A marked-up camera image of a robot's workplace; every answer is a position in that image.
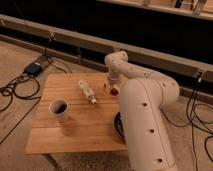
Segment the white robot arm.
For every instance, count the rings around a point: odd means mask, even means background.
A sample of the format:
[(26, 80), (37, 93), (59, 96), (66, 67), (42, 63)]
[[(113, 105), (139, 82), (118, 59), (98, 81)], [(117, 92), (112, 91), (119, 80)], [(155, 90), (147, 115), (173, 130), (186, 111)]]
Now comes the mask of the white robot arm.
[(178, 171), (161, 109), (175, 102), (178, 83), (163, 73), (128, 62), (125, 51), (108, 54), (108, 82), (116, 85), (120, 75), (128, 80), (119, 91), (119, 110), (131, 169)]

